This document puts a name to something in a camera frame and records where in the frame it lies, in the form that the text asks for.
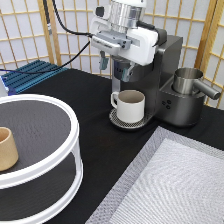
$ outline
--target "shoji screen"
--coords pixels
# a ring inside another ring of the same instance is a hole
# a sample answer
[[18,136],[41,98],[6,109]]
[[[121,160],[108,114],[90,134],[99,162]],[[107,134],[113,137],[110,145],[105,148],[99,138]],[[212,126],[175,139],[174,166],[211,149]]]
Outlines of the shoji screen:
[[[56,0],[57,8],[62,22],[71,30],[86,32],[89,31],[93,9],[97,5],[109,4],[109,1],[99,0]],[[74,36],[66,33],[56,20],[58,41],[62,63],[74,57],[79,50],[89,41],[87,37]],[[111,66],[100,72],[99,55],[96,48],[88,47],[79,58],[67,67],[81,69],[83,71],[110,76]]]
[[0,0],[0,68],[36,59],[49,61],[37,0]]
[[204,81],[222,92],[218,101],[208,99],[206,103],[224,110],[224,0],[218,1],[201,69]]
[[183,37],[179,67],[194,67],[209,4],[210,0],[148,0],[145,22]]

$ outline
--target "black mat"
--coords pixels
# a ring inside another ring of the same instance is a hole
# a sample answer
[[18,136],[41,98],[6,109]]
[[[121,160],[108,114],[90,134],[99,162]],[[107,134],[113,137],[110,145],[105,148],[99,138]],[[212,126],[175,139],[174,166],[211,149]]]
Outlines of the black mat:
[[18,162],[0,175],[40,162],[67,139],[70,118],[60,107],[41,101],[17,101],[0,105],[0,127],[11,129],[19,153]]
[[49,208],[69,190],[75,174],[75,159],[70,154],[43,176],[0,190],[0,222],[27,218]]
[[82,224],[113,187],[158,126],[224,150],[224,111],[204,107],[192,128],[176,128],[154,120],[142,130],[125,133],[109,121],[111,80],[77,70],[52,77],[25,93],[56,97],[69,104],[80,123],[84,179],[73,201],[51,224]]

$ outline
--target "white coffee mug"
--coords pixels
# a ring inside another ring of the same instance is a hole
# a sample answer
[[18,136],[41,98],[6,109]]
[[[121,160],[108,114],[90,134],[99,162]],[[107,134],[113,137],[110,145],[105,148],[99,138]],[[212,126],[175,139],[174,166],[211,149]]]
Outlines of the white coffee mug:
[[[117,95],[117,105],[114,102],[114,95]],[[111,104],[117,109],[118,119],[125,123],[136,123],[144,117],[145,96],[136,90],[113,92]]]

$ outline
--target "drip tray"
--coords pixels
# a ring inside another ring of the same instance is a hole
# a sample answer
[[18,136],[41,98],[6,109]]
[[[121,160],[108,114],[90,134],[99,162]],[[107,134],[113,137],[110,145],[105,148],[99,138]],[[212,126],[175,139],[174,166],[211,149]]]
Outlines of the drip tray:
[[145,113],[145,116],[141,121],[129,124],[119,120],[117,117],[117,110],[113,109],[110,112],[109,118],[111,123],[115,125],[117,128],[120,128],[125,131],[136,131],[147,125],[149,121],[152,119],[152,115],[150,113]]

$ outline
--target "cup handle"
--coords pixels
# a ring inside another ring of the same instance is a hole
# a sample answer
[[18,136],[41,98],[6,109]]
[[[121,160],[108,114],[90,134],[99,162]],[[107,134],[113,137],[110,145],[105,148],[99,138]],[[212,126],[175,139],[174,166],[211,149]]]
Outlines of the cup handle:
[[114,95],[119,95],[119,92],[113,92],[112,94],[111,94],[111,104],[112,104],[112,106],[115,108],[115,109],[117,109],[117,105],[115,104],[115,102],[114,102]]

